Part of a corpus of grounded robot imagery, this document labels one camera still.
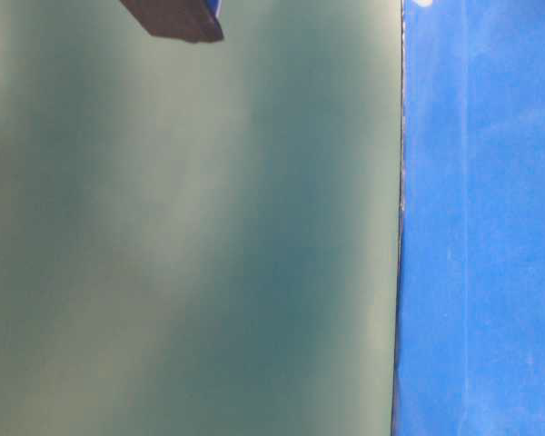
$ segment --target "blue court surface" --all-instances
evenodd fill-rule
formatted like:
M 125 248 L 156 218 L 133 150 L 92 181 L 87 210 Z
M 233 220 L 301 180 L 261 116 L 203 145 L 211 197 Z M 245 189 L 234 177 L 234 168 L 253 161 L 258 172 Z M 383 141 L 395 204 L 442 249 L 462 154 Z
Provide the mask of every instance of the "blue court surface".
M 395 434 L 545 435 L 545 2 L 404 21 Z

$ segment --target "green surface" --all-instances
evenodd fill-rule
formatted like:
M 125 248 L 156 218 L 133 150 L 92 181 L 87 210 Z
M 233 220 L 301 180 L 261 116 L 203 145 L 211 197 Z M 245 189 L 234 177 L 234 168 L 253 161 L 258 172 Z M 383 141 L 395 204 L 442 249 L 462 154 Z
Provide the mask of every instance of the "green surface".
M 396 2 L 0 0 L 0 435 L 389 434 Z

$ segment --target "blue surface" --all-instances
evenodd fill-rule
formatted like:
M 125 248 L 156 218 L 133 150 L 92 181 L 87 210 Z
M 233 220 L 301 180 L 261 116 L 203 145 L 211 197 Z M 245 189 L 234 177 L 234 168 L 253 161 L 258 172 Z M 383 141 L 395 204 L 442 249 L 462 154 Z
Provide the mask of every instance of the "blue surface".
M 212 11 L 214 15 L 218 15 L 218 12 L 220 11 L 220 3 L 222 0 L 206 0 L 206 4 Z
M 396 434 L 545 435 L 545 2 L 405 30 Z

